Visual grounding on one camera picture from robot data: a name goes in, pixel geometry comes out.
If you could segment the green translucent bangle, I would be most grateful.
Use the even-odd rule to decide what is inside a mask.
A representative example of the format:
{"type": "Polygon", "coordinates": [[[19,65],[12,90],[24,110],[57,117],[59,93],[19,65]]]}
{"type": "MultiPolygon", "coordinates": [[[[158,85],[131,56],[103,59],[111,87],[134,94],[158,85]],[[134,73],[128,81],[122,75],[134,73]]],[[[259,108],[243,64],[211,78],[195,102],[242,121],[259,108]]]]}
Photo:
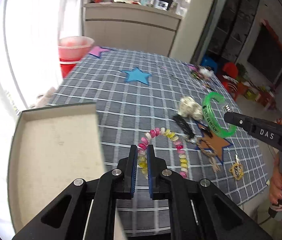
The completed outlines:
{"type": "Polygon", "coordinates": [[[228,138],[236,132],[236,126],[227,125],[223,116],[233,109],[222,94],[211,92],[202,101],[203,117],[209,128],[221,138],[228,138]]]}

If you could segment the black beaded hair clip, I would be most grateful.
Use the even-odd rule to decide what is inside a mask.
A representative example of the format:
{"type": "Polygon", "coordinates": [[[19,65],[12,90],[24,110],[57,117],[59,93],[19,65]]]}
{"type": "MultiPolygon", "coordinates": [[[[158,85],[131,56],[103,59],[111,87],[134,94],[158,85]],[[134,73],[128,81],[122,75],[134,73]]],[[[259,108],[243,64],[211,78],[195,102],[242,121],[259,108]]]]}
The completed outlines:
{"type": "Polygon", "coordinates": [[[176,124],[181,128],[183,133],[186,136],[186,139],[191,141],[195,139],[195,133],[191,129],[191,127],[188,125],[188,123],[184,120],[184,118],[180,115],[174,115],[172,119],[176,122],[176,124]]]}

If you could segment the white polka dot scrunchie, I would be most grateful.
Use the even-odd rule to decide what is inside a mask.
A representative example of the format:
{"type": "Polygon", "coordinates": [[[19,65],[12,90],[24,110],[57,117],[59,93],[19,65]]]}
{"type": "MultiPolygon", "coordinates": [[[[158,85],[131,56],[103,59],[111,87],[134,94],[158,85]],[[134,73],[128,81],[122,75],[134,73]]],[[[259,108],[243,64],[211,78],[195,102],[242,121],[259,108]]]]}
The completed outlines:
{"type": "Polygon", "coordinates": [[[184,96],[180,99],[178,115],[183,118],[192,117],[194,120],[200,121],[203,119],[202,106],[192,97],[184,96]]]}

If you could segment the pile of jewelry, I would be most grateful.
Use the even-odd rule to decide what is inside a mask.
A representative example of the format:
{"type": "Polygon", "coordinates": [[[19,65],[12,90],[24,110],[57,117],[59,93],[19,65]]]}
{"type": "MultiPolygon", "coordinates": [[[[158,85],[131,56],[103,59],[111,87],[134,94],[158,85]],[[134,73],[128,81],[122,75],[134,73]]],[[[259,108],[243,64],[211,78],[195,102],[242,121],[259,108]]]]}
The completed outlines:
{"type": "Polygon", "coordinates": [[[194,79],[200,81],[202,85],[206,87],[206,89],[212,92],[215,91],[209,83],[209,81],[212,80],[212,76],[214,74],[214,72],[212,71],[210,67],[207,68],[207,67],[202,67],[198,64],[195,64],[195,65],[190,65],[189,69],[190,69],[190,74],[194,79]]]}

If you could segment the brown star sticker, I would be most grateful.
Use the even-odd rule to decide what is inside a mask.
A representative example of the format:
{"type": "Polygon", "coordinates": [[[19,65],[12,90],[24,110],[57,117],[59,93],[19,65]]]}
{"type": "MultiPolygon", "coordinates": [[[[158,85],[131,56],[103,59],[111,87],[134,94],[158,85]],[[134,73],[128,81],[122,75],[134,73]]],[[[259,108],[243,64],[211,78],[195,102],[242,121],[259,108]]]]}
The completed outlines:
{"type": "Polygon", "coordinates": [[[195,124],[198,128],[198,133],[196,134],[197,147],[204,149],[208,153],[213,153],[214,157],[223,164],[225,149],[231,148],[234,145],[227,139],[218,137],[208,126],[200,122],[195,122],[195,124]]]}

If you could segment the grey checked tablecloth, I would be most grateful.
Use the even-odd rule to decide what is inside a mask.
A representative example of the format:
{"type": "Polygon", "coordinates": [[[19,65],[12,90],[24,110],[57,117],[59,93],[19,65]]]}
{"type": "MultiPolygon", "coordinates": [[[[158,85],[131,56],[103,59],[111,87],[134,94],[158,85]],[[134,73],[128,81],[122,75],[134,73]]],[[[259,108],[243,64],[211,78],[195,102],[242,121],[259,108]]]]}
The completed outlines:
{"type": "Polygon", "coordinates": [[[86,55],[66,76],[49,101],[51,106],[93,101],[97,106],[101,146],[105,161],[124,158],[132,144],[140,143],[155,128],[167,128],[179,136],[187,164],[180,165],[179,153],[165,136],[153,139],[155,154],[176,172],[188,171],[191,180],[207,178],[251,217],[266,197],[267,171],[258,142],[243,129],[227,138],[234,146],[225,149],[223,164],[214,172],[208,157],[185,140],[172,117],[180,99],[202,102],[209,90],[190,75],[189,66],[157,54],[112,49],[101,58],[86,55]],[[125,82],[122,70],[151,74],[149,85],[125,82]]]}

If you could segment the red plastic stool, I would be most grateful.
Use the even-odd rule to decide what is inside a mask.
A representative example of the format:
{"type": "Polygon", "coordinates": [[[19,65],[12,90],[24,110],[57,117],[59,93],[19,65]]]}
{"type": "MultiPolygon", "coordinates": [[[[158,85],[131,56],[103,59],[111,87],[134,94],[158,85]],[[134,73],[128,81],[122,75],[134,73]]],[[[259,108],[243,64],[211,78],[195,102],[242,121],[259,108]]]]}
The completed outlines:
{"type": "Polygon", "coordinates": [[[238,69],[236,65],[232,62],[227,62],[221,69],[220,75],[218,76],[221,84],[225,90],[230,94],[230,96],[235,101],[238,96],[238,69]]]}

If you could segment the grey beige lined tray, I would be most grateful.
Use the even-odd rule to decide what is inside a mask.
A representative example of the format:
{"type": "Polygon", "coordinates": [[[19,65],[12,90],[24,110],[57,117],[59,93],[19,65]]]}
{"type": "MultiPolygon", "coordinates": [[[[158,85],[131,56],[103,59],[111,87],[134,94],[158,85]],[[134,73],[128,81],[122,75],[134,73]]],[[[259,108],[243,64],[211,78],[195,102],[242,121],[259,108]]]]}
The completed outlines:
{"type": "Polygon", "coordinates": [[[108,164],[94,102],[23,111],[11,142],[15,239],[125,239],[119,161],[108,164]]]}

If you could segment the blue plastic stool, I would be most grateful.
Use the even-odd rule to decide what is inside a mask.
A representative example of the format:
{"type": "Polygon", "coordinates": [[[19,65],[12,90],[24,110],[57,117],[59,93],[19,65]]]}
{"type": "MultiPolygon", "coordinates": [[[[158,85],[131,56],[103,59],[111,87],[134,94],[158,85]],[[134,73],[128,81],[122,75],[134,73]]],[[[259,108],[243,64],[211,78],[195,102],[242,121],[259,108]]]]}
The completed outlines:
{"type": "Polygon", "coordinates": [[[215,74],[217,73],[218,64],[213,59],[211,59],[210,57],[206,55],[202,57],[201,66],[210,67],[214,71],[215,74]]]}

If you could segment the blue star sticker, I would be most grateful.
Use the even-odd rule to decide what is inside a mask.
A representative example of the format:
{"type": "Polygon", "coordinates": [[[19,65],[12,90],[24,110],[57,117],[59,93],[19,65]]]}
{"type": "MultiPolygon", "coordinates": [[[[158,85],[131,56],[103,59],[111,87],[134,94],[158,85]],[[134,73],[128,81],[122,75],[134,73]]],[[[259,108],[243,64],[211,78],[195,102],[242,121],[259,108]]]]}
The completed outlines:
{"type": "Polygon", "coordinates": [[[141,71],[138,67],[133,70],[122,70],[122,73],[126,74],[125,82],[140,82],[145,85],[149,85],[149,77],[151,74],[141,71]]]}

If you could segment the red plastic bucket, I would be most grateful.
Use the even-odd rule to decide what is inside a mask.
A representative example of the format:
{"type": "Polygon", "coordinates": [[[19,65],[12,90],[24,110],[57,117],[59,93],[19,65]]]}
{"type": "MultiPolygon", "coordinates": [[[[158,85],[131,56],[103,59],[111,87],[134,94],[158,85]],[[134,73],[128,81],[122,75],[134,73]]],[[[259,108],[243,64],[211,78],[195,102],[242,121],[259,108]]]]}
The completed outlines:
{"type": "Polygon", "coordinates": [[[65,78],[78,63],[79,61],[66,61],[60,59],[62,77],[65,78]]]}

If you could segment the pink star sticker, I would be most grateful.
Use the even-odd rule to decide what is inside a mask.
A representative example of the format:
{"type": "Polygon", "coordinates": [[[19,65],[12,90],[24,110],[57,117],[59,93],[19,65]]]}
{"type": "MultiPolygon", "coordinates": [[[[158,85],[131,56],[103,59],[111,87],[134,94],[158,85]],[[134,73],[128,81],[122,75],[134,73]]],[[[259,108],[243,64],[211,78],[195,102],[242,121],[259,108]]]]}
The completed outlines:
{"type": "Polygon", "coordinates": [[[89,55],[92,55],[96,58],[101,58],[101,54],[104,52],[109,52],[112,51],[112,49],[108,49],[108,48],[103,48],[101,46],[94,46],[90,51],[89,51],[89,55]]]}

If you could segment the beige sideboard cabinet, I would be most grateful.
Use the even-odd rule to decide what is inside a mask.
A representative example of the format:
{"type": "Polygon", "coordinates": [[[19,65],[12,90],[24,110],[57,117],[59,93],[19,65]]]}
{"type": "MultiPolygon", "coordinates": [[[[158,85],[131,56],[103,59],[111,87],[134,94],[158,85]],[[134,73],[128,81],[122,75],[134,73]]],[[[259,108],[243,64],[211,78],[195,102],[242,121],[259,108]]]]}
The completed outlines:
{"type": "Polygon", "coordinates": [[[84,35],[95,45],[169,56],[182,16],[127,3],[85,4],[84,35]]]}

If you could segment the white curtain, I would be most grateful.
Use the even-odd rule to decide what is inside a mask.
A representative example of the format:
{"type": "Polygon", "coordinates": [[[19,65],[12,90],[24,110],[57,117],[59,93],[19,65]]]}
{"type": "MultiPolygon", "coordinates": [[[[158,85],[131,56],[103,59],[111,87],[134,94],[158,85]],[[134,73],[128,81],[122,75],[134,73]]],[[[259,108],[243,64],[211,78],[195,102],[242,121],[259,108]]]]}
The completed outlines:
{"type": "Polygon", "coordinates": [[[0,0],[0,108],[17,116],[62,81],[58,46],[81,35],[82,0],[0,0]]]}

